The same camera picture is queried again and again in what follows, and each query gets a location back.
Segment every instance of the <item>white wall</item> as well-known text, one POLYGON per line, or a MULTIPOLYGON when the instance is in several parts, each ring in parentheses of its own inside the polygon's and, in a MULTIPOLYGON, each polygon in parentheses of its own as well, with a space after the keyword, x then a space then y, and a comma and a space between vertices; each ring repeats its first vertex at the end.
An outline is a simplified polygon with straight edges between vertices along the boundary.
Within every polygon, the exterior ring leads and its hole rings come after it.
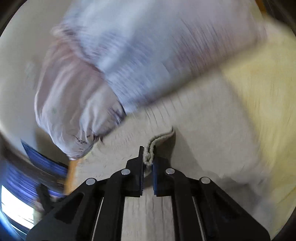
POLYGON ((28 0, 0 37, 0 132, 12 147, 25 154, 20 139, 43 155, 61 162, 67 157, 41 130, 34 114, 34 80, 25 69, 34 60, 37 71, 53 41, 58 24, 71 0, 28 0))

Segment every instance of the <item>white pillow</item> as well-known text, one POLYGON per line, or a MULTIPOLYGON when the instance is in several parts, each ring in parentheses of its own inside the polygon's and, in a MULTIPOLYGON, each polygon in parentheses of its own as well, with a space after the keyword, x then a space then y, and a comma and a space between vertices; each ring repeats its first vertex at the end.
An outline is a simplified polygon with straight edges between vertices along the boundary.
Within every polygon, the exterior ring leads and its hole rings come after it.
POLYGON ((71 159, 86 154, 125 116, 103 74, 62 40, 51 45, 44 59, 35 114, 38 125, 71 159))
POLYGON ((95 65, 126 112, 236 51, 260 30, 246 0, 78 0, 54 34, 95 65))

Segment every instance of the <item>bright window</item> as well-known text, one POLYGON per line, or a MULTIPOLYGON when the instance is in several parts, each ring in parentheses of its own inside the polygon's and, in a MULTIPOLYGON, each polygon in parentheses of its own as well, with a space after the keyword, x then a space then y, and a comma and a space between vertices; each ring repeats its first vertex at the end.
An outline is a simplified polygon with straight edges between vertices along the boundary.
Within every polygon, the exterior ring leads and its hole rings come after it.
POLYGON ((4 186, 2 186, 1 201, 2 211, 8 217, 29 229, 34 226, 34 209, 15 197, 4 186))

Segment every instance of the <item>silver rivet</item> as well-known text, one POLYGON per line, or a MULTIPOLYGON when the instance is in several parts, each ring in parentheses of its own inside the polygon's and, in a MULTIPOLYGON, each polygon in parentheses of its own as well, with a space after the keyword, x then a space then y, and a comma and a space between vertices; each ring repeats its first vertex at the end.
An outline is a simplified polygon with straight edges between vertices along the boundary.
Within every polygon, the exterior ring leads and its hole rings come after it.
POLYGON ((168 169, 165 170, 165 172, 167 174, 174 174, 175 173, 175 170, 173 168, 168 168, 168 169))
POLYGON ((86 184, 87 185, 93 185, 95 184, 96 180, 94 178, 89 178, 86 180, 86 184))
POLYGON ((201 179, 201 181, 202 181, 203 184, 209 184, 211 182, 211 179, 209 179, 208 177, 203 177, 201 179))
POLYGON ((128 175, 128 174, 130 174, 131 173, 131 171, 129 170, 129 169, 122 169, 121 170, 121 174, 122 175, 128 175))

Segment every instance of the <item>yellow cloth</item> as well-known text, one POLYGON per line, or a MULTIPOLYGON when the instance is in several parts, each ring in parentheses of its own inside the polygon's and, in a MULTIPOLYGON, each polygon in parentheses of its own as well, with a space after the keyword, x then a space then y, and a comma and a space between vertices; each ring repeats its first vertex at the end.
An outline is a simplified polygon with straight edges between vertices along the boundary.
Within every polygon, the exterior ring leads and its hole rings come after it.
POLYGON ((271 19, 266 30, 267 42, 228 61, 222 71, 248 110, 271 170, 274 237, 296 206, 296 38, 271 19))

